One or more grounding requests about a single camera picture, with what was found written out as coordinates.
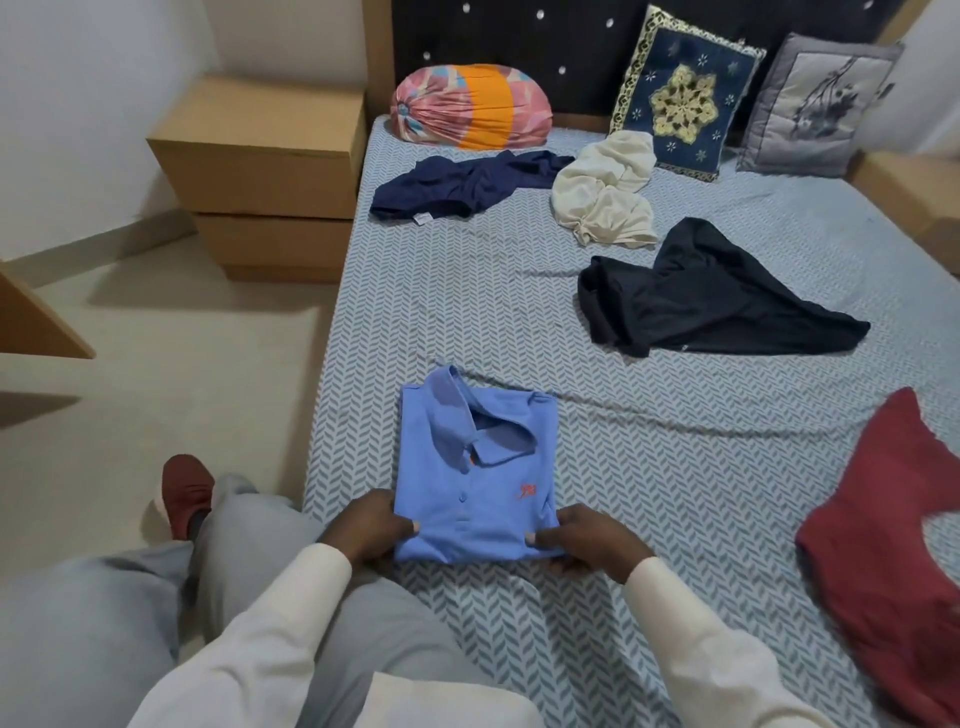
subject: person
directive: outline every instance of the person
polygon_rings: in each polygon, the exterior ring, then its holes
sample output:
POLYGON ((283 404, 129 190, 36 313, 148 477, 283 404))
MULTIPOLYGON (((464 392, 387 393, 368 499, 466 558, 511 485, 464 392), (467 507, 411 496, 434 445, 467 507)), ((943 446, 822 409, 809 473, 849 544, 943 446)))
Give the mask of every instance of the person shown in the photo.
MULTIPOLYGON (((418 526, 372 490, 326 528, 190 455, 163 468, 175 541, 80 558, 0 590, 0 724, 49 728, 542 726, 470 663, 416 597, 365 569, 418 526), (191 595, 206 646, 177 667, 191 595)), ((687 728, 833 724, 780 682, 636 534, 585 505, 531 534, 561 575, 602 570, 653 650, 687 728)))

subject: foot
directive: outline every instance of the foot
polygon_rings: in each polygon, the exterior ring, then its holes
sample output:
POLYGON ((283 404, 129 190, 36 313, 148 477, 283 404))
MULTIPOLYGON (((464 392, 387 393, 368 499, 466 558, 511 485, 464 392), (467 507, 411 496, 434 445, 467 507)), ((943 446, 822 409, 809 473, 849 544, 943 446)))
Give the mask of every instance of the foot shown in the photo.
POLYGON ((193 455, 174 455, 163 464, 156 510, 170 524, 175 541, 188 541, 191 517, 210 510, 213 475, 193 455))

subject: white sleeve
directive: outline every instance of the white sleeve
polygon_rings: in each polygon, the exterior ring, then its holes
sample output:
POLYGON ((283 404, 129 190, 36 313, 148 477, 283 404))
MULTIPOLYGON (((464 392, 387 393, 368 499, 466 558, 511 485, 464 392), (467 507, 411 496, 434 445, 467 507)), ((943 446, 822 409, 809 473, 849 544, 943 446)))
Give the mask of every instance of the white sleeve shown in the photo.
POLYGON ((147 693, 130 728, 294 728, 351 576, 336 548, 305 548, 220 637, 147 693))
POLYGON ((684 728, 836 728, 783 686, 764 643, 730 629, 660 559, 641 561, 623 594, 684 728))

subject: pink and orange pillow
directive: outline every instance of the pink and orange pillow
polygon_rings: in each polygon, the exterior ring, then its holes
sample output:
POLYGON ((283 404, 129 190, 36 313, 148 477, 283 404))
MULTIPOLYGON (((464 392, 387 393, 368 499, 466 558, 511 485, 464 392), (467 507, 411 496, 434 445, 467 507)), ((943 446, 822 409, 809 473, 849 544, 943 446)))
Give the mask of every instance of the pink and orange pillow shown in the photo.
POLYGON ((533 79, 502 65, 421 68, 396 88, 396 135, 461 149, 517 149, 546 141, 553 111, 533 79))

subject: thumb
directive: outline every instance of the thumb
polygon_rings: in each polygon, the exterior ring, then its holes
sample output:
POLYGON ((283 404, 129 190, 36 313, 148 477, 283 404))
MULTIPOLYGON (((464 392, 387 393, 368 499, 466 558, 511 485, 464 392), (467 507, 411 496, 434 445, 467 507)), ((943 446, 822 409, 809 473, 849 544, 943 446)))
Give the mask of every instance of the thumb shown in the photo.
POLYGON ((541 528, 537 533, 528 533, 528 546, 537 548, 564 548, 564 542, 569 535, 569 526, 561 525, 556 528, 541 528))
POLYGON ((420 524, 394 514, 392 529, 397 541, 406 541, 420 533, 420 524))

